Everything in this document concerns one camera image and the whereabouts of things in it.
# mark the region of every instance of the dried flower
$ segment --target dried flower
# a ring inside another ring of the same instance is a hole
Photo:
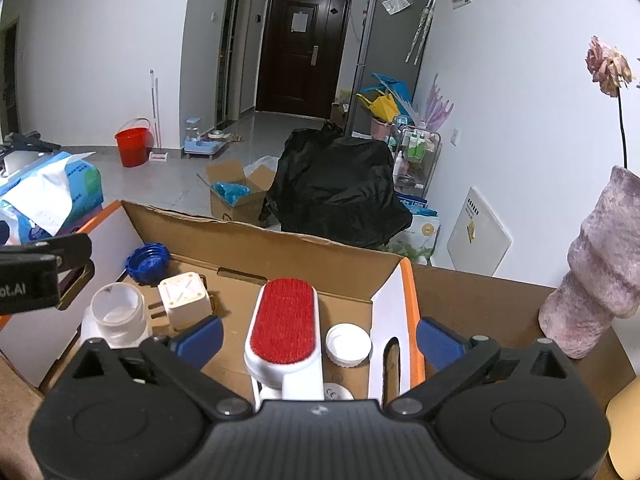
[[[586,62],[593,82],[600,83],[600,90],[611,97],[618,97],[621,82],[626,86],[634,79],[626,58],[597,36],[591,38]]]

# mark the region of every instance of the gray refrigerator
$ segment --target gray refrigerator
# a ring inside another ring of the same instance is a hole
[[[409,94],[413,97],[424,53],[423,49],[419,54],[418,63],[414,65],[420,39],[415,45],[409,62],[405,62],[405,59],[411,49],[415,31],[418,29],[422,10],[430,4],[430,1],[412,0],[412,4],[407,8],[395,14],[389,14],[381,0],[369,0],[351,92],[346,135],[350,136],[352,132],[360,134],[370,132],[371,116],[355,95],[362,88],[380,84],[377,79],[371,77],[372,73],[382,73],[398,81],[404,81]]]

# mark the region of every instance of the red bucket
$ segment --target red bucket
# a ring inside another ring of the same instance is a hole
[[[148,126],[128,128],[123,130],[125,126],[134,125],[139,121],[146,121]],[[151,122],[149,119],[137,118],[124,124],[120,131],[115,135],[118,143],[118,151],[120,152],[120,160],[125,168],[134,168],[146,162],[146,140],[151,136],[149,129]]]

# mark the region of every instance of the flower stem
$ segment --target flower stem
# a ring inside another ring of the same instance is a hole
[[[625,170],[626,170],[626,137],[625,137],[625,124],[622,121],[622,99],[620,98],[620,88],[618,88],[618,111],[620,113],[620,133],[622,134],[622,155],[625,161]]]

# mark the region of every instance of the doorway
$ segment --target doorway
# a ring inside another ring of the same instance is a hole
[[[269,0],[257,110],[328,119],[351,0]]]
[[[0,31],[0,137],[20,132],[15,83],[18,22]]]
[[[216,128],[221,130],[240,116],[242,68],[252,0],[226,0],[220,39]]]

